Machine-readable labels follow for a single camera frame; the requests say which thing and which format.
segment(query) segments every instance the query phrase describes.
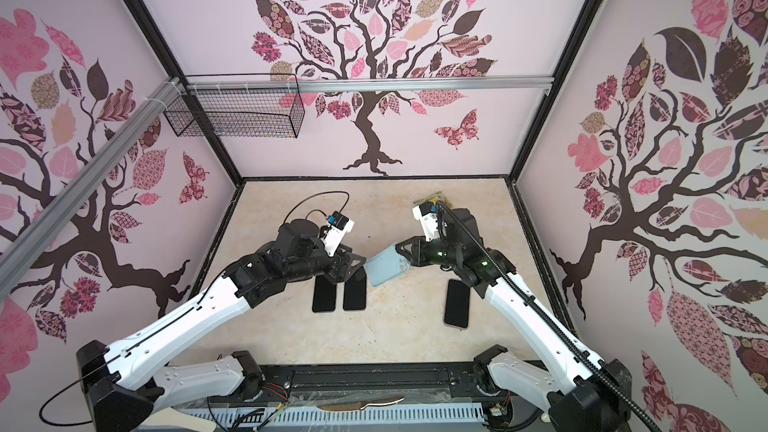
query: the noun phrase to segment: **phone screen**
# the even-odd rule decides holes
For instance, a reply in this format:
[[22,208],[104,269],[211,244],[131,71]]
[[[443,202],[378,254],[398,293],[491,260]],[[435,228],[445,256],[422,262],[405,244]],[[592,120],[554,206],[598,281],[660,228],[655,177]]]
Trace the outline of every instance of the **phone screen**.
[[446,315],[443,322],[457,328],[469,327],[469,287],[462,281],[448,281],[446,296]]

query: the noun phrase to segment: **butterfly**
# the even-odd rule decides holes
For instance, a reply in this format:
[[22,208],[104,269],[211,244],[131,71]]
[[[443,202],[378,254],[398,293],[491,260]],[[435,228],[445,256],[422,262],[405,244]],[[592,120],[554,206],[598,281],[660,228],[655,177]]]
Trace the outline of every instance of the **butterfly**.
[[181,195],[179,196],[179,204],[189,202],[193,198],[195,200],[204,198],[205,188],[200,183],[204,182],[206,174],[210,173],[206,172],[202,166],[196,166],[194,160],[192,160],[192,158],[189,157],[186,152],[183,152],[183,154],[184,168],[187,169],[187,175],[190,177],[190,180],[181,190]]
[[464,138],[477,139],[478,128],[475,126],[475,122],[478,120],[477,109],[470,111],[464,119],[462,124],[454,129],[453,127],[438,127],[435,129],[435,133],[440,137],[448,139],[448,144],[454,146],[458,150],[458,145],[464,142]]

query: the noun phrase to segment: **pink wall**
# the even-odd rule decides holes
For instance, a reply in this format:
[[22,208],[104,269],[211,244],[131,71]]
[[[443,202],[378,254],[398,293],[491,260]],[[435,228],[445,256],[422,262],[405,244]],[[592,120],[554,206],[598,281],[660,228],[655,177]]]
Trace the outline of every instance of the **pink wall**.
[[521,180],[582,339],[662,430],[766,428],[766,10],[608,0]]
[[[4,0],[0,71],[6,248],[165,74],[121,0]],[[47,429],[38,408],[76,379],[78,348],[183,299],[232,192],[204,139],[153,124],[0,304],[4,428]],[[46,415],[86,420],[79,388]]]

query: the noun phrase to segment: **smartphone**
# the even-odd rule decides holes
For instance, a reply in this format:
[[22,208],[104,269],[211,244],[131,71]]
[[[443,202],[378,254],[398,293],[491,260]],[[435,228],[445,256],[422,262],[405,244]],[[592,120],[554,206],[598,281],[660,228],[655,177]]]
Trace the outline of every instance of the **smartphone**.
[[344,310],[366,310],[366,291],[368,289],[368,275],[366,270],[360,267],[350,280],[344,282]]
[[469,287],[462,281],[448,281],[446,315],[442,320],[447,326],[461,329],[469,327],[469,292]]
[[336,310],[336,286],[325,275],[315,277],[315,293],[312,296],[312,312],[333,312]]

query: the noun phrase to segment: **black frame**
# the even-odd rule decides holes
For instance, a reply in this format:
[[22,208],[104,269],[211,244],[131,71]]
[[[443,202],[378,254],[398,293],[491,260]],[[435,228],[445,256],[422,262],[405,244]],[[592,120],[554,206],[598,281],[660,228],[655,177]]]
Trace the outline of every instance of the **black frame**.
[[[152,50],[158,56],[160,63],[165,68],[169,76],[179,77],[184,87],[188,86],[188,82],[184,77],[183,71],[180,69],[176,58],[171,53],[168,44],[163,38],[158,25],[154,22],[150,15],[146,5],[142,0],[123,0],[128,7],[131,15],[136,20],[141,32],[146,37],[148,43],[152,47]],[[557,283],[555,281],[552,270],[549,266],[549,262],[546,259],[542,245],[534,230],[532,220],[528,215],[525,208],[524,201],[517,187],[517,180],[520,178],[524,165],[531,155],[531,151],[538,139],[540,132],[544,126],[548,114],[552,110],[552,106],[556,101],[558,94],[562,90],[562,87],[568,77],[568,73],[576,59],[578,52],[587,36],[590,26],[595,18],[595,15],[600,9],[604,0],[586,0],[581,7],[576,24],[571,31],[570,36],[565,44],[563,53],[561,54],[558,64],[554,70],[554,81],[551,89],[546,93],[542,102],[539,104],[538,109],[534,114],[534,118],[528,130],[526,131],[523,144],[518,152],[514,165],[509,174],[504,175],[479,175],[479,176],[375,176],[375,177],[311,177],[311,176],[299,176],[299,177],[242,177],[237,171],[235,164],[230,157],[228,151],[224,148],[224,144],[214,134],[210,121],[206,118],[205,114],[197,114],[195,119],[200,125],[200,128],[204,131],[208,143],[216,153],[222,166],[226,170],[227,174],[232,179],[236,186],[235,193],[232,197],[229,207],[226,210],[224,218],[221,221],[216,235],[210,246],[210,250],[206,256],[204,264],[202,265],[200,272],[198,273],[194,285],[191,289],[190,296],[194,296],[202,288],[205,277],[209,271],[210,265],[213,261],[216,251],[221,244],[221,240],[226,231],[226,227],[234,214],[237,202],[243,193],[245,184],[254,181],[291,181],[291,180],[398,180],[398,179],[414,179],[414,178],[504,178],[507,183],[510,197],[514,203],[515,210],[520,218],[520,222],[523,227],[523,231],[528,240],[528,245],[531,248],[533,259],[537,265],[539,275],[542,278],[544,290],[547,293],[552,311],[555,317],[565,325],[571,333],[576,335],[576,331],[571,321],[568,309],[563,301],[563,295],[560,292]],[[201,110],[200,104],[196,103],[197,99],[187,94],[190,103],[190,109],[195,108]],[[337,364],[337,365],[294,365],[294,366],[264,366],[265,369],[273,371],[275,374],[290,374],[293,377],[305,377],[308,380],[307,384],[303,384],[295,390],[300,391],[336,391],[343,392],[344,390],[370,390],[372,388],[378,388],[379,385],[384,388],[400,387],[400,388],[414,388],[415,386],[424,387],[444,387],[449,386],[451,393],[460,394],[461,391],[454,390],[456,387],[461,386],[461,380],[448,380],[447,383],[442,382],[442,373],[452,370],[455,377],[460,378],[462,374],[468,374],[471,370],[471,362],[445,362],[445,363],[415,363],[415,364]],[[356,377],[363,378],[361,382],[350,381],[351,374],[357,374]],[[471,391],[465,391],[468,394],[464,397],[472,397],[473,400],[482,400],[483,398],[475,398],[474,393]],[[221,402],[220,398],[212,399],[212,403]]]

